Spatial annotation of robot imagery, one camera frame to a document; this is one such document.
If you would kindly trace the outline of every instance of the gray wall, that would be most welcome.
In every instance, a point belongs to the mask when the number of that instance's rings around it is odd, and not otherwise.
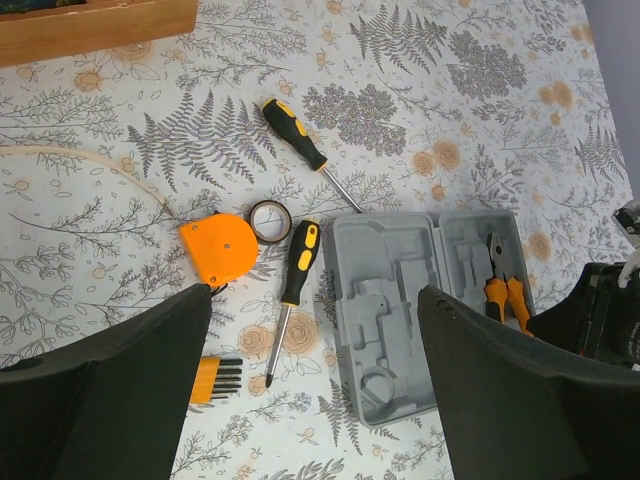
[[[640,199],[640,0],[583,0],[629,180]]]

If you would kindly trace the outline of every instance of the orange pliers handle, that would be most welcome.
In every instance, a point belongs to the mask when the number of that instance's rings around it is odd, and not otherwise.
[[[524,285],[520,280],[516,277],[511,277],[507,281],[507,301],[511,308],[513,309],[513,313],[518,320],[518,324],[520,325],[520,330],[523,333],[526,333],[530,337],[533,337],[531,332],[527,330],[527,322],[531,318],[531,314],[529,314],[529,309],[527,308],[527,303],[524,300]]]
[[[493,277],[487,281],[484,287],[487,296],[487,316],[505,323],[504,305],[507,302],[507,284],[504,280]]]
[[[487,296],[487,316],[505,323],[504,307],[508,302],[513,309],[513,313],[518,320],[520,330],[529,336],[531,333],[527,330],[527,322],[531,315],[524,299],[524,285],[516,277],[511,277],[508,282],[493,277],[489,279],[484,287],[484,293]]]

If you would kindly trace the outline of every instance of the wooden box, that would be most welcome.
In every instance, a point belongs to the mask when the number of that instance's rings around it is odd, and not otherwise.
[[[194,29],[198,0],[87,0],[0,15],[0,67],[113,48]]]

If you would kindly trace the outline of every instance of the gray plastic tool case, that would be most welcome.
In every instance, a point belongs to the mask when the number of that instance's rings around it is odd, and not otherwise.
[[[433,285],[484,313],[492,232],[502,237],[533,314],[518,229],[507,210],[361,214],[334,222],[325,260],[335,277],[336,343],[363,425],[380,428],[436,408],[418,293]]]

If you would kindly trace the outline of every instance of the pliers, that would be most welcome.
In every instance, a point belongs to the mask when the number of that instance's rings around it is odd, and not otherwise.
[[[527,322],[531,315],[524,297],[524,284],[513,275],[513,265],[498,233],[489,235],[487,242],[493,277],[487,280],[487,316],[505,323],[505,304],[509,303],[520,329],[528,334]]]

